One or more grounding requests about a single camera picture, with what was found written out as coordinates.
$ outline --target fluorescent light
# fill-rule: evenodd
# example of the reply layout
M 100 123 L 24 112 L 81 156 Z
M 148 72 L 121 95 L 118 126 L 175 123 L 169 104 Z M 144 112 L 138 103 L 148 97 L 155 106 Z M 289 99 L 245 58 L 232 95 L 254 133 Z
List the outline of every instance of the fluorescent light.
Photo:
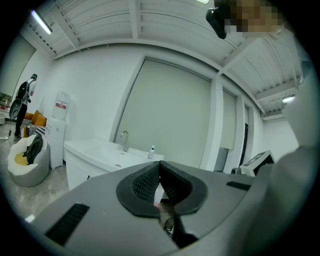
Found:
M 196 0 L 196 1 L 198 1 L 198 2 L 200 2 L 200 3 L 203 3 L 203 4 L 209 3 L 209 0 Z
M 291 102 L 294 98 L 295 98 L 294 95 L 290 95 L 290 96 L 288 96 L 288 97 L 284 97 L 284 98 L 282 99 L 282 102 L 283 102 L 283 103 L 288 103 L 288 102 Z
M 36 13 L 35 10 L 31 11 L 32 16 L 36 19 L 36 21 L 43 27 L 45 32 L 47 32 L 49 35 L 52 32 L 52 29 L 46 24 L 46 22 L 40 17 L 39 14 Z

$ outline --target orange object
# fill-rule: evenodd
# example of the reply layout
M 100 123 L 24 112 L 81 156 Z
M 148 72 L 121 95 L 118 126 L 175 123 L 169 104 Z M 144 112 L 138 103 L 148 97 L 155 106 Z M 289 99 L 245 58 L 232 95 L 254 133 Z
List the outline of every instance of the orange object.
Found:
M 42 114 L 39 114 L 36 118 L 36 121 L 35 121 L 35 126 L 46 126 L 46 123 L 47 123 L 47 119 L 42 115 Z
M 35 111 L 32 119 L 31 119 L 31 120 L 32 120 L 32 123 L 33 123 L 34 125 L 36 125 L 36 121 L 37 121 L 38 115 L 41 115 L 41 113 L 37 110 L 37 111 Z
M 24 116 L 24 119 L 29 119 L 29 120 L 32 120 L 32 118 L 34 117 L 34 114 L 31 114 L 31 113 L 25 113 L 25 116 Z

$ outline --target faucet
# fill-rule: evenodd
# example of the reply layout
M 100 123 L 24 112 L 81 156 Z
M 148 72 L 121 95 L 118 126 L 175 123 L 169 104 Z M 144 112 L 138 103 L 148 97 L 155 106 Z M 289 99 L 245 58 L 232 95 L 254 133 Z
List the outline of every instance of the faucet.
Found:
M 127 130 L 124 130 L 121 135 L 120 135 L 120 138 L 126 134 L 126 138 L 125 138 L 125 142 L 122 144 L 122 150 L 123 151 L 128 151 L 129 147 L 128 147 L 128 137 L 129 137 L 129 132 Z

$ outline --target ceiling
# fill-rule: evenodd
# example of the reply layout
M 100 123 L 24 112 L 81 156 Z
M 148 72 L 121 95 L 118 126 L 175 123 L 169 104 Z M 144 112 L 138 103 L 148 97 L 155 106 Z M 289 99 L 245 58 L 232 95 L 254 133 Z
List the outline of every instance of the ceiling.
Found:
M 189 54 L 237 83 L 264 115 L 281 115 L 282 97 L 294 94 L 302 68 L 296 40 L 283 29 L 264 38 L 238 33 L 220 39 L 205 19 L 214 1 L 48 0 L 37 10 L 52 33 L 30 17 L 22 28 L 55 59 L 84 48 L 141 43 Z

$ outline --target black bag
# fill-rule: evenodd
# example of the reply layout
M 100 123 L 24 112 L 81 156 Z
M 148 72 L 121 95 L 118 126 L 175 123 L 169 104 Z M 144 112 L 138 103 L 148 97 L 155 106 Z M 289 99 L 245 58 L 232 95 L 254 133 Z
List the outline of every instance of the black bag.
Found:
M 20 87 L 19 90 L 16 93 L 15 98 L 17 100 L 26 100 L 26 98 L 28 97 L 29 94 L 29 84 L 25 81 L 23 82 Z
M 33 139 L 33 142 L 30 146 L 26 147 L 26 152 L 24 152 L 23 156 L 26 157 L 28 161 L 28 165 L 31 165 L 34 163 L 34 160 L 38 153 L 41 151 L 43 146 L 43 139 L 42 136 L 37 134 L 35 138 Z

